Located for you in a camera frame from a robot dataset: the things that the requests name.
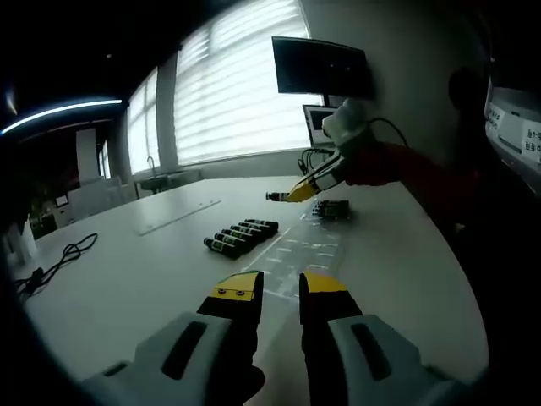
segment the led light strip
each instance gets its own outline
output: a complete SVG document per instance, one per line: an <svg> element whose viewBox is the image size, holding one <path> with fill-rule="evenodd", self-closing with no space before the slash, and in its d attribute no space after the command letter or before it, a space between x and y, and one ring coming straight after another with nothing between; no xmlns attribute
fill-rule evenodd
<svg viewBox="0 0 541 406"><path fill-rule="evenodd" d="M3 129L2 135L6 134L8 131L11 131L12 129L15 129L15 128L19 127L21 124L28 123L29 121L35 120L35 119L43 117L43 116L48 116L49 114L54 114L56 112L64 112L66 110L72 110L74 108L103 106L103 105L106 105L106 104L119 104L119 103L122 103L122 100L102 100L102 101L99 101L99 102L98 101L89 101L89 102L86 102L86 103L72 104L70 106L53 108L52 110L46 110L45 112L39 112L37 114L34 114L33 116L23 118L22 120L18 121L17 123L11 124L10 126Z"/></svg>

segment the sink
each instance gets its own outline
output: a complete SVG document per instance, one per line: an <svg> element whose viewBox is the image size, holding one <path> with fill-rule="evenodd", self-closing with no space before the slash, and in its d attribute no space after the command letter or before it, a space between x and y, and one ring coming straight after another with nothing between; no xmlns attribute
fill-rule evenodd
<svg viewBox="0 0 541 406"><path fill-rule="evenodd" d="M139 182L142 190L151 190L156 193L160 189L165 189L169 185L169 177L167 175L156 175L152 178L141 180Z"/></svg>

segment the computer screen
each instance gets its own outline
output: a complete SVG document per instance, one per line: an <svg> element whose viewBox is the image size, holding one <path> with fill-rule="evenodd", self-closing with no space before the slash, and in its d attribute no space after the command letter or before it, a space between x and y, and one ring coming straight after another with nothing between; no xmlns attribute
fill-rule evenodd
<svg viewBox="0 0 541 406"><path fill-rule="evenodd" d="M273 36L280 93L374 96L364 51L326 41Z"/></svg>

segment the white wall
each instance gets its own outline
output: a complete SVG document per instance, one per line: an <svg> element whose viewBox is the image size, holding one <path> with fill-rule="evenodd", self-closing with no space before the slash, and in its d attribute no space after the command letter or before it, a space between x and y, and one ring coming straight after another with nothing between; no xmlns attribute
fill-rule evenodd
<svg viewBox="0 0 541 406"><path fill-rule="evenodd" d="M297 159L301 151L276 152L190 166L199 169L201 178L244 178L255 176L301 175Z"/></svg>
<svg viewBox="0 0 541 406"><path fill-rule="evenodd" d="M177 54L174 54L158 69L156 88L156 124L160 164L163 172L172 172L178 169L175 119L173 117L176 76Z"/></svg>
<svg viewBox="0 0 541 406"><path fill-rule="evenodd" d="M390 119L413 148L450 163L457 115L447 83L454 70L478 66L469 31L452 10L398 0L301 3L312 38L366 52L376 89L369 115ZM400 142L383 123L374 132Z"/></svg>
<svg viewBox="0 0 541 406"><path fill-rule="evenodd" d="M77 151L77 169L79 182L84 184L99 178L96 152L96 130L82 129L77 131L75 139Z"/></svg>
<svg viewBox="0 0 541 406"><path fill-rule="evenodd" d="M111 176L118 176L123 184L128 183L132 178L129 167L128 153L128 116L124 114L117 120L116 128L107 140L109 151L109 168Z"/></svg>

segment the window blind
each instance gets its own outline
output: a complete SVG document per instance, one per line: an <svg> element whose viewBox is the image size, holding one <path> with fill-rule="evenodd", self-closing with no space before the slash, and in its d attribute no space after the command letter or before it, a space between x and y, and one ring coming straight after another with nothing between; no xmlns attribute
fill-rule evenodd
<svg viewBox="0 0 541 406"><path fill-rule="evenodd" d="M157 79L158 71L155 70L129 101L128 153L132 174L150 169L149 156L152 156L156 167L160 166L156 127Z"/></svg>
<svg viewBox="0 0 541 406"><path fill-rule="evenodd" d="M100 162L100 175L105 179L111 177L111 171L109 170L109 151L107 149L107 141L103 144L99 155Z"/></svg>
<svg viewBox="0 0 541 406"><path fill-rule="evenodd" d="M307 38L298 0L255 0L193 33L178 54L178 163L309 147L303 104L278 93L272 36Z"/></svg>

